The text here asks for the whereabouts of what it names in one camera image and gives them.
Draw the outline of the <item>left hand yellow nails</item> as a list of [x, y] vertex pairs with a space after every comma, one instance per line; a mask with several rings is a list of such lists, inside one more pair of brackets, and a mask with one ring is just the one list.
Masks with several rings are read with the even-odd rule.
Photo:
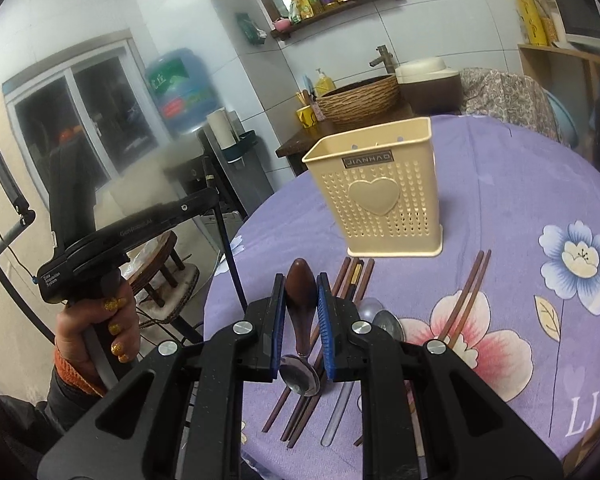
[[104, 298], [82, 299], [57, 317], [58, 356], [94, 389], [114, 388], [140, 352], [140, 319], [132, 287], [123, 278]]

